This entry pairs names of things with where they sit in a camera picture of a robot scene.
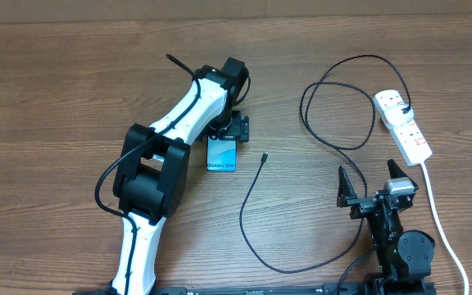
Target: tabletop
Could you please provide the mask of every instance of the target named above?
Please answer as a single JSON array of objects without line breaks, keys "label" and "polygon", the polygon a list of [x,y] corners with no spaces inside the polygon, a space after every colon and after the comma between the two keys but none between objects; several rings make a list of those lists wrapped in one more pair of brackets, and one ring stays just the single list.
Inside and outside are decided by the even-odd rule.
[{"label": "tabletop", "polygon": [[[159,286],[221,288],[335,282],[372,248],[367,227],[343,258],[316,270],[282,275],[266,269],[243,241],[238,213],[261,154],[269,152],[243,223],[273,266],[293,270],[336,256],[358,220],[336,207],[334,150],[302,126],[304,88],[335,62],[378,54],[402,73],[415,119],[433,150],[427,161],[446,236],[472,290],[472,15],[349,16],[253,20],[158,20],[0,25],[0,294],[66,294],[103,288],[117,272],[122,223],[93,200],[99,175],[120,154],[133,123],[163,117],[187,92],[190,77],[169,62],[221,67],[245,61],[250,92],[238,109],[250,117],[250,141],[238,146],[234,173],[208,173],[206,144],[195,143],[187,188],[166,222],[157,255]],[[403,88],[375,59],[351,61],[329,81],[371,96]],[[351,146],[369,130],[371,109],[346,88],[319,89],[309,113],[316,133]],[[405,229],[437,240],[433,273],[439,294],[461,294],[462,280],[440,243],[421,170],[407,167],[377,115],[370,141],[347,152],[369,193],[389,178],[387,160],[420,186],[401,213]],[[102,198],[117,207],[109,179]],[[374,257],[351,272],[375,272]]]}]

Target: black cable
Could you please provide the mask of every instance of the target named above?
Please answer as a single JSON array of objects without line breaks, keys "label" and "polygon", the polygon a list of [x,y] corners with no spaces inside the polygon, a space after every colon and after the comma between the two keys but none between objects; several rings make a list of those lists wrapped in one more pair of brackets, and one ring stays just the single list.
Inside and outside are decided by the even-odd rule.
[{"label": "black cable", "polygon": [[197,76],[194,74],[194,72],[192,72],[184,63],[182,63],[181,61],[179,61],[178,59],[176,59],[175,57],[171,56],[170,54],[167,54],[166,57],[174,62],[177,66],[179,66],[180,68],[186,70],[194,79],[194,82],[196,82],[196,86],[197,86],[197,92],[196,92],[196,97],[194,97],[193,99],[193,102],[191,102],[191,104],[175,119],[173,120],[172,122],[170,122],[170,124],[168,126],[166,126],[162,131],[158,132],[157,134],[155,134],[154,136],[152,136],[151,138],[149,138],[148,140],[146,140],[144,143],[140,143],[137,147],[133,148],[132,150],[128,151],[125,155],[121,156],[119,159],[115,160],[114,163],[112,163],[104,172],[103,174],[100,176],[100,178],[98,179],[98,182],[96,183],[96,188],[94,189],[94,199],[98,205],[98,207],[100,207],[101,209],[103,209],[104,211],[107,211],[115,216],[119,216],[119,217],[123,217],[125,219],[127,219],[130,224],[132,225],[132,244],[130,246],[130,253],[129,253],[129,259],[127,261],[127,272],[126,272],[126,282],[125,282],[125,293],[123,295],[128,295],[129,294],[129,281],[130,281],[130,267],[132,265],[132,257],[134,255],[134,246],[136,244],[136,237],[137,237],[137,232],[138,232],[138,228],[136,226],[136,223],[134,222],[134,220],[129,216],[129,213],[128,212],[119,212],[119,211],[116,211],[116,210],[113,210],[107,206],[105,206],[102,201],[100,200],[99,198],[99,191],[103,185],[103,181],[105,181],[105,179],[107,178],[107,176],[127,157],[129,157],[130,155],[132,155],[133,153],[136,153],[136,152],[139,152],[140,150],[145,150],[146,148],[148,148],[148,146],[154,141],[156,140],[157,138],[159,138],[160,136],[162,136],[163,134],[167,133],[169,130],[173,129],[176,124],[178,124],[178,122],[183,119],[183,117],[185,117],[187,115],[187,113],[194,107],[194,105],[196,104],[197,100],[200,98],[200,95],[202,93],[202,90],[201,90],[201,86],[200,86],[200,82],[199,80],[197,79]]},{"label": "black cable", "polygon": [[369,258],[369,256],[374,252],[375,249],[372,249],[368,251],[366,254],[358,257],[355,261],[353,261],[349,267],[343,272],[342,277],[340,277],[340,280],[338,281],[338,284],[336,285],[336,295],[340,295],[340,291],[342,289],[342,284],[347,275],[349,275],[349,272],[359,263],[364,261],[365,259]]},{"label": "black cable", "polygon": [[[407,86],[406,86],[406,83],[405,81],[403,80],[402,78],[402,75],[400,75],[400,72],[397,70],[397,68],[390,62],[388,61],[387,59],[383,58],[383,57],[379,57],[379,56],[376,56],[376,55],[360,55],[360,56],[356,56],[356,57],[349,57],[343,61],[340,61],[336,64],[334,64],[333,66],[331,66],[326,72],[325,74],[321,77],[320,81],[319,82],[315,82],[313,84],[310,84],[309,86],[306,87],[305,91],[303,92],[303,95],[302,95],[302,98],[300,99],[300,109],[299,109],[299,112],[300,112],[300,117],[302,119],[302,123],[303,125],[305,126],[305,128],[307,129],[307,131],[309,131],[309,133],[314,136],[318,141],[320,141],[321,143],[333,148],[335,151],[337,151],[339,154],[341,154],[343,157],[345,157],[347,159],[347,161],[354,167],[355,171],[358,173],[358,175],[360,176],[361,178],[361,181],[362,183],[364,184],[364,190],[365,190],[365,196],[367,197],[367,180],[365,179],[365,176],[363,175],[363,173],[361,172],[360,168],[356,165],[356,163],[348,156],[346,155],[343,151],[353,151],[353,150],[357,150],[361,147],[363,147],[367,141],[369,140],[370,136],[372,135],[373,133],[373,129],[374,129],[374,122],[375,122],[375,118],[376,118],[376,110],[375,110],[375,107],[374,107],[374,103],[373,103],[373,99],[371,98],[371,96],[366,92],[364,91],[363,89],[361,88],[358,88],[357,86],[354,86],[354,85],[351,85],[351,84],[346,84],[346,83],[339,83],[339,82],[324,82],[324,80],[327,78],[327,76],[329,75],[330,71],[332,69],[334,69],[336,66],[339,66],[341,64],[343,64],[344,62],[346,61],[350,61],[350,60],[353,60],[353,59],[357,59],[357,58],[362,58],[362,57],[373,57],[373,58],[378,58],[382,61],[385,61],[386,63],[388,63],[392,68],[393,70],[397,73],[398,75],[398,78],[400,78],[400,81],[402,82],[403,84],[403,87],[404,89],[406,90],[406,95],[407,95],[407,99],[409,101],[409,107],[406,108],[404,110],[404,112],[408,112],[410,109],[411,109],[411,95],[409,94],[409,90],[407,89]],[[314,97],[315,93],[316,93],[316,90],[320,87],[320,85],[322,84],[325,84],[325,85],[338,85],[338,86],[343,86],[343,87],[347,87],[347,88],[350,88],[350,89],[355,89],[356,91],[364,94],[370,101],[370,104],[372,106],[372,121],[371,121],[371,124],[370,124],[370,129],[369,129],[369,133],[367,134],[367,136],[365,136],[365,139],[362,141],[362,143],[360,143],[359,145],[355,146],[355,147],[340,147],[338,145],[335,145],[335,144],[332,144],[326,140],[324,140],[323,138],[321,138],[318,134],[316,134],[316,132],[314,132],[314,130],[311,128],[311,125],[309,124],[309,119],[308,119],[308,114],[309,114],[309,107],[311,106],[311,102],[312,102],[312,98]],[[314,90],[312,91],[312,94],[311,94],[311,97],[309,98],[309,101],[307,102],[307,106],[306,106],[306,110],[305,110],[305,115],[303,113],[303,101],[305,99],[305,95],[307,93],[307,91],[309,89],[311,89],[312,87],[315,87]],[[267,268],[271,269],[271,270],[274,270],[276,272],[279,272],[280,274],[296,274],[296,273],[299,273],[299,272],[303,272],[303,271],[307,271],[307,270],[314,270],[315,268],[318,268],[318,267],[321,267],[321,266],[325,266],[325,265],[328,265],[329,263],[333,262],[333,261],[336,261],[337,259],[341,258],[342,256],[344,256],[345,254],[347,254],[353,247],[354,245],[356,244],[356,242],[358,241],[358,238],[360,237],[360,233],[361,233],[361,228],[363,226],[363,223],[364,223],[364,219],[362,218],[361,221],[360,221],[360,225],[358,227],[358,231],[356,232],[356,236],[355,238],[353,239],[351,245],[349,245],[349,247],[343,251],[342,253],[340,253],[339,255],[337,255],[336,257],[332,258],[332,259],[329,259],[327,261],[324,261],[320,264],[317,264],[317,265],[313,265],[313,266],[310,266],[310,267],[306,267],[306,268],[303,268],[303,269],[300,269],[300,270],[280,270],[280,269],[277,269],[271,265],[269,265],[268,263],[266,263],[263,259],[261,259],[261,257],[256,253],[256,251],[254,250],[254,248],[252,247],[252,245],[249,243],[248,239],[247,239],[247,235],[245,234],[245,231],[243,230],[243,222],[242,222],[242,217],[243,217],[243,208],[245,207],[245,204],[247,203],[247,200],[249,198],[249,195],[251,194],[251,191],[252,189],[254,188],[254,184],[256,183],[257,179],[258,179],[258,175],[260,174],[260,171],[261,171],[261,168],[263,166],[263,164],[265,163],[263,157],[262,157],[262,161],[261,161],[261,165],[260,165],[260,169],[258,170],[258,172],[256,173],[256,177],[254,179],[254,182],[252,183],[248,193],[247,193],[247,196],[245,197],[245,200],[243,201],[243,204],[242,204],[242,208],[240,210],[240,229],[242,231],[242,235],[243,235],[243,238],[245,239],[245,242],[247,243],[247,245],[249,246],[249,248],[251,249],[251,252],[254,254],[254,256],[264,265],[266,266]]]},{"label": "black cable", "polygon": [[245,99],[245,97],[247,96],[247,93],[249,93],[249,89],[251,88],[251,76],[249,75],[247,77],[247,90],[245,90],[245,93],[243,94],[243,96],[234,103],[234,106],[236,107],[238,104],[242,103],[243,102],[243,99]]}]

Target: wire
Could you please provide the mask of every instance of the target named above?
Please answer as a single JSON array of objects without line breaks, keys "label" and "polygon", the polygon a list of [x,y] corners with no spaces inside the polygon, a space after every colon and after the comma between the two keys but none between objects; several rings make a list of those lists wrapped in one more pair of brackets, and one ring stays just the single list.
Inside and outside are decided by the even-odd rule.
[{"label": "wire", "polygon": [[427,187],[427,194],[429,195],[429,202],[431,203],[431,211],[433,212],[434,223],[436,223],[443,244],[446,245],[447,251],[449,252],[449,254],[451,254],[452,259],[455,261],[456,266],[458,266],[458,269],[462,274],[462,279],[464,280],[464,294],[469,295],[469,279],[467,278],[467,274],[465,273],[464,266],[462,266],[460,260],[456,256],[455,252],[452,250],[451,245],[449,245],[446,235],[443,232],[442,224],[440,224],[438,213],[436,212],[436,206],[434,205],[433,189],[431,188],[431,180],[429,179],[429,173],[427,172],[427,168],[425,167],[425,162],[421,162],[420,166],[422,166],[422,170],[424,171],[425,186]]},{"label": "wire", "polygon": [[[344,59],[342,61],[339,61],[338,63],[334,64],[333,66],[331,66],[326,72],[325,74],[321,77],[320,81],[319,82],[315,82],[313,84],[310,84],[309,86],[307,86],[305,88],[305,91],[303,92],[303,95],[302,95],[302,98],[300,99],[300,108],[299,108],[299,112],[300,112],[300,117],[302,119],[302,123],[303,125],[305,126],[305,128],[307,129],[307,131],[312,135],[314,136],[318,141],[320,141],[321,143],[333,148],[336,152],[338,152],[339,154],[341,154],[343,157],[345,157],[347,159],[347,161],[351,164],[351,166],[354,167],[355,171],[357,172],[357,174],[360,176],[361,178],[361,181],[362,183],[364,184],[364,190],[365,190],[365,196],[367,197],[367,193],[368,193],[368,190],[367,190],[367,180],[365,179],[365,176],[363,175],[363,173],[361,172],[360,168],[358,167],[358,165],[348,156],[346,155],[343,151],[353,151],[353,150],[357,150],[361,147],[363,147],[367,141],[369,141],[369,138],[370,136],[372,135],[373,133],[373,129],[374,129],[374,122],[375,122],[375,118],[376,118],[376,110],[375,110],[375,107],[374,107],[374,103],[373,103],[373,99],[372,97],[366,92],[364,91],[363,89],[361,88],[358,88],[357,86],[354,86],[354,85],[351,85],[351,84],[346,84],[346,83],[340,83],[340,82],[324,82],[324,80],[328,77],[329,73],[331,72],[332,69],[334,69],[336,66],[339,66],[341,64],[343,64],[344,62],[347,62],[347,61],[350,61],[350,60],[353,60],[353,59],[357,59],[357,58],[362,58],[362,57],[373,57],[373,58],[378,58],[382,61],[385,61],[388,65],[390,65],[393,70],[396,72],[398,78],[400,79],[400,81],[402,82],[402,85],[404,87],[404,89],[406,90],[406,95],[407,95],[407,100],[409,101],[409,106],[404,109],[404,112],[407,113],[410,109],[411,109],[411,95],[409,94],[409,90],[407,89],[407,85],[406,85],[406,82],[404,81],[404,79],[402,78],[402,75],[400,74],[400,72],[398,71],[398,69],[390,62],[388,61],[387,59],[383,58],[383,57],[380,57],[380,56],[377,56],[377,55],[371,55],[371,54],[365,54],[365,55],[359,55],[359,56],[355,56],[355,57],[349,57],[347,59]],[[337,86],[342,86],[342,87],[346,87],[346,88],[350,88],[350,89],[354,89],[362,94],[364,94],[368,99],[369,99],[369,102],[371,104],[371,107],[372,107],[372,121],[371,121],[371,124],[370,124],[370,129],[369,129],[369,132],[367,134],[367,136],[365,136],[365,139],[357,146],[355,147],[340,147],[338,145],[335,145],[335,144],[332,144],[328,141],[326,141],[325,139],[321,138],[316,132],[314,132],[314,130],[311,128],[311,125],[309,124],[309,107],[311,106],[311,102],[312,102],[312,99],[314,98],[314,95],[316,93],[316,90],[320,87],[320,85],[337,85]],[[311,89],[312,87],[315,87],[312,91],[312,94],[307,102],[307,106],[306,106],[306,110],[305,110],[305,115],[304,115],[304,112],[303,112],[303,101],[305,100],[305,96],[306,96],[306,93],[307,91],[309,91],[309,89]],[[265,267],[273,270],[273,271],[276,271],[276,272],[279,272],[280,274],[296,274],[296,273],[299,273],[299,272],[303,272],[303,271],[307,271],[307,270],[314,270],[315,268],[318,268],[318,267],[321,267],[321,266],[326,266],[328,265],[329,263],[333,262],[333,261],[336,261],[337,259],[341,258],[342,256],[344,256],[345,254],[347,254],[353,247],[354,245],[356,244],[356,242],[358,241],[358,238],[360,237],[360,233],[361,233],[361,228],[363,226],[363,223],[364,223],[364,219],[362,218],[361,221],[360,221],[360,225],[358,227],[358,231],[356,232],[356,236],[355,238],[353,239],[351,245],[345,250],[343,251],[342,253],[340,253],[339,255],[337,255],[336,257],[332,258],[332,259],[329,259],[327,261],[324,261],[320,264],[317,264],[317,265],[313,265],[313,266],[309,266],[309,267],[306,267],[306,268],[303,268],[303,269],[300,269],[300,270],[280,270],[280,269],[277,269],[271,265],[269,265],[268,263],[266,263],[263,259],[261,259],[261,257],[256,253],[256,251],[254,250],[254,248],[252,247],[252,245],[249,243],[248,239],[247,239],[247,235],[245,234],[245,231],[243,230],[243,222],[242,222],[242,216],[243,216],[243,208],[245,207],[245,204],[247,203],[247,200],[249,198],[249,195],[251,194],[251,191],[252,189],[254,188],[254,184],[256,183],[257,179],[258,179],[258,175],[260,174],[260,171],[261,171],[261,168],[263,166],[265,162],[263,161],[263,157],[262,157],[262,162],[261,162],[261,165],[260,165],[260,169],[258,170],[258,172],[256,173],[256,177],[254,179],[254,182],[252,183],[251,187],[249,188],[249,191],[247,193],[247,196],[245,197],[245,200],[243,201],[243,204],[242,204],[242,208],[240,210],[240,229],[242,231],[242,235],[245,239],[245,242],[247,243],[247,245],[249,246],[249,248],[251,249],[251,252],[254,254],[254,256],[258,259],[258,261],[261,262],[261,264],[263,264]]]},{"label": "wire", "polygon": [[196,104],[196,102],[198,101],[198,99],[200,98],[200,95],[202,93],[202,90],[201,90],[201,86],[200,86],[200,82],[199,80],[197,79],[197,76],[194,74],[194,72],[192,72],[184,63],[182,63],[181,61],[179,61],[178,59],[176,59],[175,57],[171,56],[170,54],[167,54],[166,57],[174,62],[177,66],[179,66],[180,68],[184,69],[185,71],[187,71],[192,77],[193,77],[193,80],[194,82],[196,82],[196,86],[197,86],[197,92],[196,92],[196,96],[194,97],[193,99],[193,102],[191,102],[191,104],[178,116],[176,117],[175,120],[173,120],[172,122],[169,123],[168,126],[166,126],[162,131],[158,132],[157,134],[155,134],[154,136],[152,136],[151,138],[147,139],[145,142],[143,143],[140,143],[137,147],[133,148],[132,150],[128,151],[125,155],[121,156],[119,159],[115,160],[114,163],[112,163],[104,172],[103,174],[100,176],[100,178],[98,179],[98,182],[96,183],[96,188],[94,189],[94,199],[98,205],[98,207],[100,207],[101,209],[103,209],[104,211],[106,212],[109,212],[115,216],[119,216],[119,217],[123,217],[125,219],[127,219],[130,224],[132,225],[132,244],[130,246],[130,253],[129,253],[129,259],[127,260],[127,271],[126,271],[126,281],[125,281],[125,293],[123,295],[128,295],[129,294],[129,281],[130,281],[130,267],[132,265],[132,259],[133,259],[133,255],[134,255],[134,247],[136,245],[136,237],[137,237],[137,232],[138,232],[138,228],[136,226],[136,223],[134,222],[134,220],[129,216],[129,213],[128,212],[119,212],[119,211],[116,211],[116,210],[113,210],[107,206],[105,206],[102,201],[100,200],[100,197],[99,197],[99,191],[103,185],[103,181],[105,181],[105,179],[107,178],[107,176],[127,157],[129,157],[130,155],[136,153],[136,152],[139,152],[141,150],[145,150],[146,148],[148,148],[148,146],[150,146],[150,144],[156,140],[157,138],[161,137],[163,134],[167,133],[169,130],[173,129],[176,124],[178,124],[178,122],[183,119],[183,117],[185,117],[188,112],[194,107],[194,105]]},{"label": "wire", "polygon": [[336,295],[340,295],[341,291],[342,291],[342,284],[343,284],[343,281],[345,280],[345,278],[349,275],[349,272],[351,272],[351,270],[357,266],[359,263],[361,263],[362,261],[366,260],[367,258],[369,258],[369,256],[374,252],[375,249],[372,249],[370,251],[368,251],[366,254],[358,257],[355,261],[353,261],[349,267],[343,272],[342,274],[342,277],[340,277],[340,280],[338,281],[338,284],[336,284]]},{"label": "wire", "polygon": [[234,106],[236,107],[238,104],[242,103],[243,102],[243,99],[245,99],[247,97],[247,93],[249,93],[249,89],[251,88],[251,76],[247,76],[247,90],[245,90],[245,93],[243,94],[243,96],[234,103]]}]

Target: power outlet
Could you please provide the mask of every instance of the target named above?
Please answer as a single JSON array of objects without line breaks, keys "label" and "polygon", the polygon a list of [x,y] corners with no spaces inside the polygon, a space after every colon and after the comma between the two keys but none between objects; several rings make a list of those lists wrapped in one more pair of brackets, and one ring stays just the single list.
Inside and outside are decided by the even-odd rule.
[{"label": "power outlet", "polygon": [[433,151],[425,141],[425,136],[421,133],[412,116],[402,113],[402,117],[407,117],[402,120],[403,124],[390,124],[388,119],[389,110],[397,106],[406,107],[398,91],[385,90],[377,93],[374,96],[374,105],[408,166],[418,165],[433,155]]}]

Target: wooden table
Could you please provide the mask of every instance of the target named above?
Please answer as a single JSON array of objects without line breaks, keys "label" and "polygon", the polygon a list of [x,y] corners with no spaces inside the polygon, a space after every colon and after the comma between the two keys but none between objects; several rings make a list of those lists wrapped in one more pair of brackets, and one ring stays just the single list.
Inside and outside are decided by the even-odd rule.
[{"label": "wooden table", "polygon": [[[269,151],[244,214],[263,258],[292,270],[329,259],[351,242],[358,220],[335,205],[344,161],[302,128],[297,106],[303,89],[332,64],[373,53],[397,65],[411,90],[433,149],[428,167],[438,213],[472,290],[472,16],[455,15],[0,25],[0,294],[66,294],[102,288],[113,278],[122,224],[98,209],[93,188],[118,157],[126,130],[158,120],[187,91],[190,78],[166,53],[192,68],[220,67],[228,56],[247,63],[252,89],[239,109],[251,118],[251,140],[240,146],[234,173],[207,173],[206,145],[193,146],[186,194],[161,238],[161,286],[318,285],[337,281],[371,247],[364,229],[358,245],[331,265],[277,274],[247,248],[238,213]],[[402,91],[391,69],[374,59],[343,65],[329,80],[372,95]],[[310,116],[316,132],[353,145],[368,130],[370,104],[352,90],[326,87]],[[438,241],[428,280],[439,294],[462,294],[421,170],[405,166],[379,119],[371,140],[348,155],[370,193],[383,187],[391,158],[418,182],[402,224]],[[102,195],[117,206],[111,181]],[[371,257],[349,279],[377,267]]]}]

